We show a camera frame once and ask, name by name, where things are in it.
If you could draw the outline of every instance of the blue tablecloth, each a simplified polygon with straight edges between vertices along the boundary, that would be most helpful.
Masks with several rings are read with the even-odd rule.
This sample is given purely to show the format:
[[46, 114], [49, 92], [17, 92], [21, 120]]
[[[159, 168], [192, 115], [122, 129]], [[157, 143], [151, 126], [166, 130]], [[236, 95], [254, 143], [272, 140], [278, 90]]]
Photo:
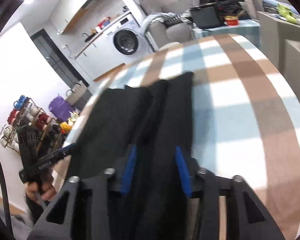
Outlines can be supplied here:
[[260, 24], [252, 20], [239, 20], [239, 25], [224, 25], [211, 29], [200, 29], [195, 24], [192, 28], [192, 36], [194, 39], [208, 37], [217, 34], [233, 33], [246, 37], [254, 46], [261, 49], [260, 42]]

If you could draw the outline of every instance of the washing machine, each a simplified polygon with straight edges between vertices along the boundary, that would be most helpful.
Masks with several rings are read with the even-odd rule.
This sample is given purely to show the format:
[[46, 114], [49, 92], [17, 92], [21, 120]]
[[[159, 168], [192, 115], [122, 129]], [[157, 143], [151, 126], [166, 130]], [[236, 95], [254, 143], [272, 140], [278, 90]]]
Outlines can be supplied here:
[[103, 33], [113, 45], [111, 53], [126, 65], [154, 52], [147, 38], [138, 30], [138, 23], [132, 14], [128, 14]]

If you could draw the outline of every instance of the checkered blanket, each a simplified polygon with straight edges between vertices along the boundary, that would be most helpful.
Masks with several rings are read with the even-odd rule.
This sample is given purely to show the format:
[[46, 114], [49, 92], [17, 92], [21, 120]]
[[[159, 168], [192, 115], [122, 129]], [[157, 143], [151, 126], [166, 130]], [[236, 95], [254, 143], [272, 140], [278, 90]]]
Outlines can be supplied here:
[[203, 37], [208, 37], [217, 34], [238, 34], [246, 37], [254, 46], [261, 49], [260, 43], [260, 24], [252, 20], [239, 20], [237, 26], [221, 26], [211, 29], [200, 29], [195, 24], [192, 28], [192, 36], [196, 40]]
[[[194, 72], [192, 156], [218, 176], [241, 175], [287, 240], [300, 234], [300, 104], [284, 77], [245, 37], [179, 44], [105, 78], [64, 146], [75, 142], [105, 88], [147, 86]], [[70, 157], [54, 168], [59, 187]]]

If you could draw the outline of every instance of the wall cabinet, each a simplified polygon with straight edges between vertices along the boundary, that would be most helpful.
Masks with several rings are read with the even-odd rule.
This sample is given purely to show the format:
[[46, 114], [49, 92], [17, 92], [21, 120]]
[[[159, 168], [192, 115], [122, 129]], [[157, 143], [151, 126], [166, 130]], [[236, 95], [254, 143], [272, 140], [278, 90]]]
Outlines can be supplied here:
[[57, 31], [62, 34], [72, 18], [87, 0], [60, 0], [51, 14], [50, 21]]

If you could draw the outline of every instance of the white wall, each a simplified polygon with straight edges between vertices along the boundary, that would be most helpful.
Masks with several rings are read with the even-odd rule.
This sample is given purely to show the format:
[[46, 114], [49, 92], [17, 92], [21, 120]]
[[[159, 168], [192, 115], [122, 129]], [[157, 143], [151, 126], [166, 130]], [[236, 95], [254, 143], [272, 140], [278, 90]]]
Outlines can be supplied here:
[[[20, 95], [31, 97], [49, 113], [50, 101], [58, 93], [63, 96], [68, 89], [33, 44], [21, 23], [0, 37], [0, 130], [2, 124], [7, 123], [13, 102]], [[10, 203], [25, 210], [24, 185], [18, 175], [22, 169], [21, 158], [0, 144], [0, 160]]]
[[47, 21], [41, 26], [37, 26], [35, 29], [28, 31], [28, 34], [31, 36], [39, 30], [44, 29], [73, 67], [90, 84], [89, 90], [93, 93], [95, 83], [92, 78], [85, 73], [83, 68], [74, 59], [69, 58], [69, 50], [63, 49], [62, 47], [67, 44], [72, 52], [71, 56], [73, 57], [74, 54], [79, 52], [86, 45], [84, 40], [87, 36], [82, 37], [82, 34], [87, 33], [90, 35], [90, 28], [95, 28], [104, 17], [122, 14], [122, 7], [124, 5], [122, 0], [101, 0], [96, 6], [89, 8], [86, 14], [75, 25], [75, 28], [68, 33], [63, 33], [62, 35], [57, 34], [57, 30], [52, 23]]

